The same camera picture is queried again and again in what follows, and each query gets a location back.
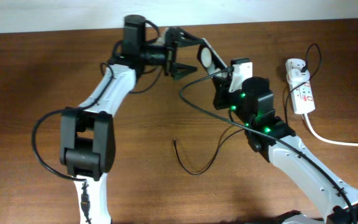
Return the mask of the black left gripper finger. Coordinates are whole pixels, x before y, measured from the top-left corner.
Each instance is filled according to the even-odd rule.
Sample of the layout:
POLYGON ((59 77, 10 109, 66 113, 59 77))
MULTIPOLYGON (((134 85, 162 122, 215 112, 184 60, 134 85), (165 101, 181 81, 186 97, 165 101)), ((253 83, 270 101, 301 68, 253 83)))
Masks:
POLYGON ((171 69, 171 76, 173 79, 182 79, 185 76, 197 71, 197 67, 192 65, 185 65, 182 63, 173 63, 171 69))
POLYGON ((182 28, 177 27, 178 37, 177 37, 177 46, 178 47, 189 47, 193 45, 202 45, 204 40, 196 37, 189 32, 185 31, 182 28))

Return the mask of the black flip smartphone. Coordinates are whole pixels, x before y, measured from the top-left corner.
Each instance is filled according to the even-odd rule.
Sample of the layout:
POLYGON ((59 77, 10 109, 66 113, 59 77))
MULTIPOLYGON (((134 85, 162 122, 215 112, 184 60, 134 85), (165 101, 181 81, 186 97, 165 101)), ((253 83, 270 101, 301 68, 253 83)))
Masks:
POLYGON ((211 44, 202 38, 203 43, 199 46, 197 59, 208 75, 227 68, 222 58, 213 49, 211 44))

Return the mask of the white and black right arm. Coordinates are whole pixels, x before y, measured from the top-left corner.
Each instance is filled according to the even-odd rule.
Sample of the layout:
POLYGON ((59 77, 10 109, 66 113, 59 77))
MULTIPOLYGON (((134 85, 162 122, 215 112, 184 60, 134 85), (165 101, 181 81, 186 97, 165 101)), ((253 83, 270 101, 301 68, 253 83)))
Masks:
POLYGON ((249 146, 286 174, 313 202, 325 223, 358 223, 358 190, 329 170, 273 107, 269 80, 251 77, 230 88, 233 78, 212 79, 216 109, 241 120, 249 146))

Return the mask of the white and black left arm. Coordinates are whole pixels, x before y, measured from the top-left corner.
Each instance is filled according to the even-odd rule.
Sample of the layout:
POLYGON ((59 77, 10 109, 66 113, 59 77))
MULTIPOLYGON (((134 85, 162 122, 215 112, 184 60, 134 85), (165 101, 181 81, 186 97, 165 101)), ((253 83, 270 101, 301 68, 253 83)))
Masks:
POLYGON ((107 175, 114 163, 116 144, 113 118, 148 65, 180 79, 196 67, 176 62, 177 49, 204 44, 179 27, 168 28, 147 40, 149 21, 140 15, 124 18, 120 53, 113 52, 103 79, 77 108, 62 113, 60 163, 67 168, 78 194, 81 223, 111 223, 107 206, 107 175))

